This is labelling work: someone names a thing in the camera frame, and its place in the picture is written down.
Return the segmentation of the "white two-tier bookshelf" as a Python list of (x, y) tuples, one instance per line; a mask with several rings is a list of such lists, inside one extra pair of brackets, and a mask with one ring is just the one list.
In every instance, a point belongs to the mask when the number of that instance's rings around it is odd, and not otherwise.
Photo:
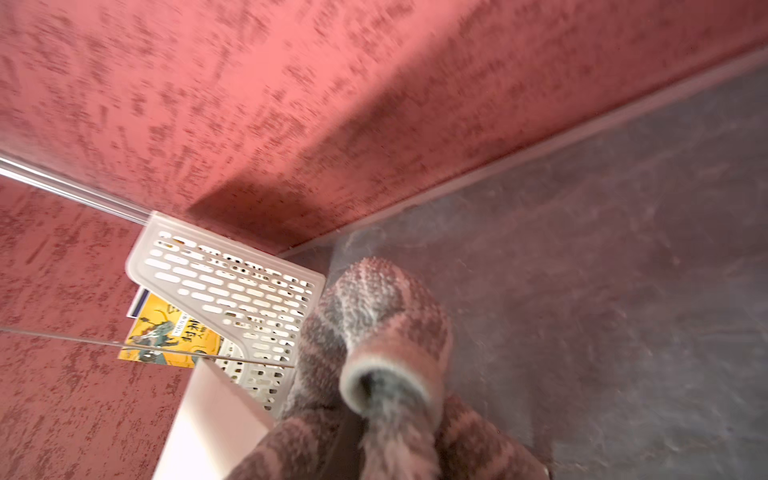
[(275, 419), (213, 361), (193, 369), (154, 479), (224, 479)]

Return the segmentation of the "grey patterned cloth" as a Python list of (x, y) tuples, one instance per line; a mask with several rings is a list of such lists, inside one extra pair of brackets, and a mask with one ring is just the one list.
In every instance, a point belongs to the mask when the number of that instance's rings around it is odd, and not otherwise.
[(368, 257), (304, 322), (294, 384), (234, 479), (546, 479), (547, 467), (446, 387), (449, 317)]

